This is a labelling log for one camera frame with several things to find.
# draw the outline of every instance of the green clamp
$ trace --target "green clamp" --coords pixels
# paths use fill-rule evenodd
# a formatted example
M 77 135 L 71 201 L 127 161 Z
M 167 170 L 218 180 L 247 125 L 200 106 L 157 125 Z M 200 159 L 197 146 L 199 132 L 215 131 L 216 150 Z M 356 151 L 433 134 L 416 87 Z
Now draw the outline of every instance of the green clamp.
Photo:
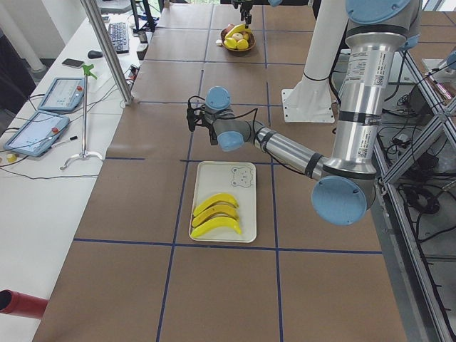
M 83 69 L 84 69 L 84 76 L 92 76 L 94 77 L 94 79 L 97 79 L 97 76 L 93 75 L 91 73 L 90 70 L 92 70 L 94 67 L 93 67 L 93 64 L 90 64 L 89 66 L 87 66 L 86 64 L 83 65 Z

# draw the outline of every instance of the yellow toy banana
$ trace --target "yellow toy banana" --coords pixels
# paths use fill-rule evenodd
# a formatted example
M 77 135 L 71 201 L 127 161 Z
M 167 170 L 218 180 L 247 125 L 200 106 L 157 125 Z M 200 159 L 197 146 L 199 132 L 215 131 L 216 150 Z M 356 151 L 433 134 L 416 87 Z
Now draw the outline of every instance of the yellow toy banana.
M 228 194 L 226 192 L 220 192 L 219 194 L 215 194 L 215 195 L 209 197 L 208 199 L 203 201 L 203 203 L 198 205 L 195 208 L 195 210 L 193 210 L 193 216 L 195 216 L 195 217 L 198 216 L 199 214 L 201 214 L 203 211 L 205 211 L 210 206 L 212 206 L 214 204 L 218 204 L 220 202 L 228 203 L 235 208 L 238 208 L 238 206 L 239 206 L 233 195 Z
M 245 24 L 239 24 L 239 25 L 236 25 L 235 27 L 233 27 L 231 30 L 229 30 L 229 32 L 225 36 L 225 39 L 232 37 L 233 34 L 235 34 L 235 33 L 243 32 L 243 31 L 252 33 L 252 30 L 250 28 L 245 28 Z
M 196 216 L 192 220 L 192 227 L 198 227 L 203 222 L 207 221 L 208 219 L 213 218 L 215 215 L 222 215 L 224 217 L 231 217 L 239 221 L 239 216 L 237 215 L 236 209 L 229 204 L 216 204 L 212 207 L 207 208 L 201 214 Z
M 229 227 L 233 229 L 237 234 L 242 234 L 241 227 L 239 226 L 238 221 L 235 219 L 232 219 L 231 217 L 215 217 L 194 228 L 190 236 L 196 239 L 203 234 L 206 234 L 219 227 Z

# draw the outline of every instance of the electronic equipment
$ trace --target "electronic equipment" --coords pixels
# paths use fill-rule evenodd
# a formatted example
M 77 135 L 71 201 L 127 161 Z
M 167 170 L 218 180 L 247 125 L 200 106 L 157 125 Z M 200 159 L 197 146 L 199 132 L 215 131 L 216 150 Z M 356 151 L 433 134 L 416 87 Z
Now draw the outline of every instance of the electronic equipment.
M 89 57 L 89 59 L 101 58 L 101 57 L 103 57 L 103 52 L 96 51 L 96 50 L 90 50 L 87 53 L 87 57 Z
M 136 0 L 130 0 L 131 10 L 133 12 L 133 18 L 135 19 L 135 28 L 133 33 L 138 33 L 140 30 L 140 19 L 138 17 L 138 10 L 136 9 Z
M 84 65 L 83 61 L 78 61 L 77 59 L 67 58 L 62 62 L 63 66 L 69 66 L 70 68 L 79 69 L 81 66 Z
M 60 137 L 70 119 L 44 110 L 37 110 L 4 145 L 5 150 L 39 157 Z
M 38 109 L 70 112 L 79 105 L 83 96 L 83 78 L 54 78 Z
M 128 27 L 126 23 L 111 23 L 108 33 L 116 53 L 127 53 L 130 50 Z

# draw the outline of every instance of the label sticker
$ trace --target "label sticker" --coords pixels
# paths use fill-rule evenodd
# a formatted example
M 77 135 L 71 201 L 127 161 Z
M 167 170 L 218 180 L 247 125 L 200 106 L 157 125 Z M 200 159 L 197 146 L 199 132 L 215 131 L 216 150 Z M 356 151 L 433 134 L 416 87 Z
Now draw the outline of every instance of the label sticker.
M 394 53 L 372 50 L 354 53 L 348 62 L 346 83 L 364 83 L 367 87 L 388 85 Z
M 357 157 L 358 158 L 370 158 L 372 153 L 370 152 L 371 148 L 369 146 L 372 137 L 372 130 L 364 130 L 363 135 L 361 136 L 361 141 L 358 148 Z

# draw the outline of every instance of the red tube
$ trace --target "red tube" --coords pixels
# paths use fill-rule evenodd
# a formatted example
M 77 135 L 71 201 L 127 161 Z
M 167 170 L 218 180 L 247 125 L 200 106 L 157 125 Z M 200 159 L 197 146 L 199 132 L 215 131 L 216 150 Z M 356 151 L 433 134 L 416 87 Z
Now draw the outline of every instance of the red tube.
M 11 290 L 0 291 L 0 314 L 42 319 L 47 305 L 47 299 Z

